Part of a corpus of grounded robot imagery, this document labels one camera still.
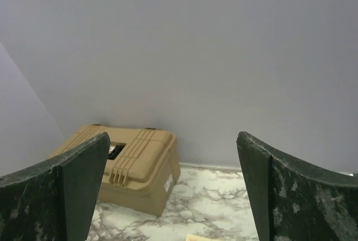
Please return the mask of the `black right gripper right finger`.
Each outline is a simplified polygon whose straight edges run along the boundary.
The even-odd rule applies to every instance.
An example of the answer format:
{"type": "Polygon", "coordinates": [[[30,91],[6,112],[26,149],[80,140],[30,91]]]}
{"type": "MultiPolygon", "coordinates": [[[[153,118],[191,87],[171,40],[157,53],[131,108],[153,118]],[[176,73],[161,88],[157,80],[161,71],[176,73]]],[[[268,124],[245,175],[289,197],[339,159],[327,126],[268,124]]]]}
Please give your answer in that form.
{"type": "Polygon", "coordinates": [[[248,132],[237,150],[259,240],[357,240],[357,176],[308,163],[248,132]]]}

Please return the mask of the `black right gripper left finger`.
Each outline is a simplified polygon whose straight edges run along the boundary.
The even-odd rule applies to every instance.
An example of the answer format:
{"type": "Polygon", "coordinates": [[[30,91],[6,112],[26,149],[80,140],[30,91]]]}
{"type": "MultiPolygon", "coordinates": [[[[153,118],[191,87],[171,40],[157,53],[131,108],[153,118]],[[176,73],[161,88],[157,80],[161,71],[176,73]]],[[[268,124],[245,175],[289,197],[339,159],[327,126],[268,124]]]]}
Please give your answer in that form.
{"type": "Polygon", "coordinates": [[[1,240],[86,240],[109,153],[100,133],[1,177],[1,240]]]}

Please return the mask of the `cream paper letter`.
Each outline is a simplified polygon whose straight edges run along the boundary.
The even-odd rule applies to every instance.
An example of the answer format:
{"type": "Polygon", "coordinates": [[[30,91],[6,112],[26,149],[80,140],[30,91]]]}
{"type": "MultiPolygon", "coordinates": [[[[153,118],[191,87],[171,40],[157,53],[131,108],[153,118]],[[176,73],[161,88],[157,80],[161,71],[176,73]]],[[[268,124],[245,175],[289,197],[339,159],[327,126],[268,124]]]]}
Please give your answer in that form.
{"type": "Polygon", "coordinates": [[[188,234],[186,236],[186,241],[207,241],[207,240],[208,240],[208,238],[197,236],[197,235],[192,235],[192,234],[188,234]]]}

